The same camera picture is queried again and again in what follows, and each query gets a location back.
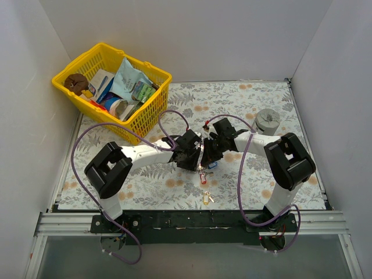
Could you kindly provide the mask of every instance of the floral tablecloth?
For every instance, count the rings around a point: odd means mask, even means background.
[[[287,83],[181,83],[171,84],[169,109],[181,112],[195,132],[206,136],[204,122],[212,116],[231,114],[252,123],[256,113],[264,108],[274,109],[281,117],[276,135],[295,133],[304,145],[305,139],[292,102]],[[246,128],[238,120],[230,119],[237,130]],[[83,117],[80,134],[95,122]],[[183,120],[175,113],[162,118],[163,127],[169,134],[179,134],[184,129]],[[162,138],[158,125],[146,139]],[[104,127],[91,130],[78,146],[75,158],[78,173],[89,182],[84,168],[90,160],[110,141],[128,145],[123,139]],[[123,209],[238,209],[237,177],[241,153],[226,152],[218,166],[211,170],[205,185],[197,173],[179,169],[176,164],[153,164],[134,170],[128,175],[119,192]],[[245,209],[262,209],[269,200],[274,178],[266,158],[248,154],[242,176],[242,203]],[[204,205],[203,193],[209,191],[214,199]],[[295,197],[300,209],[325,209],[316,175],[304,183]],[[96,209],[95,204],[79,186],[71,167],[59,201],[60,210]]]

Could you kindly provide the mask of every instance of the wall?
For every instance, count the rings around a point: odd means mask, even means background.
[[[0,277],[22,278],[77,111],[51,86],[69,62],[37,0],[0,5]]]
[[[292,77],[331,0],[40,0],[67,53],[99,41],[174,81]]]
[[[334,0],[294,75],[294,95],[331,204],[372,278],[372,2]]]

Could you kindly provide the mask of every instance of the yellow plastic basket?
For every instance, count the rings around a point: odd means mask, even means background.
[[[124,57],[130,61],[134,68],[144,72],[153,83],[159,86],[159,89],[151,98],[125,122],[95,107],[63,86],[65,79],[70,74],[80,73],[85,75],[88,80],[91,80],[98,69],[115,73],[119,69]],[[62,72],[52,79],[52,84],[65,93],[83,114],[93,120],[99,123],[114,122],[144,137],[158,122],[159,114],[167,109],[168,87],[171,80],[171,74],[152,66],[149,62],[141,62],[136,58],[126,55],[124,51],[101,42],[68,64]],[[131,144],[136,145],[140,142],[138,138],[116,126],[107,126],[107,128]]]

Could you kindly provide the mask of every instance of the basket rim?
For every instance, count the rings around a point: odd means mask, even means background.
[[[164,90],[165,87],[169,86],[169,84],[172,81],[172,75],[170,73],[152,65],[150,62],[140,61],[140,60],[138,60],[138,59],[136,59],[136,58],[134,58],[130,55],[127,55],[124,51],[122,51],[120,49],[114,48],[114,47],[112,47],[112,46],[110,46],[110,45],[108,45],[104,42],[99,42],[96,45],[94,45],[91,49],[89,49],[86,52],[83,52],[81,55],[79,55],[74,60],[72,60],[60,73],[58,73],[57,75],[55,75],[52,78],[52,84],[57,89],[61,90],[63,93],[65,93],[69,97],[74,98],[77,102],[83,103],[85,106],[88,106],[89,108],[95,110],[96,114],[105,115],[106,117],[109,117],[111,119],[111,121],[114,122],[114,123],[117,123],[117,124],[120,124],[120,125],[128,125],[128,124],[132,123],[133,120],[135,118],[137,118],[137,116],[139,114],[141,114],[142,111],[145,108],[147,108],[147,106],[141,106],[138,110],[135,111],[135,113],[133,113],[133,115],[127,121],[121,121],[120,119],[117,119],[116,117],[112,116],[110,113],[93,106],[92,104],[90,104],[85,99],[82,99],[82,98],[78,97],[74,92],[71,92],[66,87],[64,87],[63,85],[61,85],[57,82],[57,79],[59,79],[61,77],[61,75],[65,74],[65,72],[68,71],[69,69],[71,69],[73,66],[75,66],[76,63],[85,59],[88,55],[90,55],[91,52],[95,51],[97,48],[100,48],[100,47],[110,48],[110,49],[116,51],[117,53],[122,54],[124,57],[128,58],[129,60],[134,60],[137,63],[143,64],[145,67],[154,69],[156,71],[159,71],[159,72],[163,73],[165,76],[168,76],[168,78],[162,83],[162,85],[159,87],[159,89],[156,90],[156,92],[154,94],[152,94],[152,96],[146,101],[146,103],[147,102],[151,103]]]

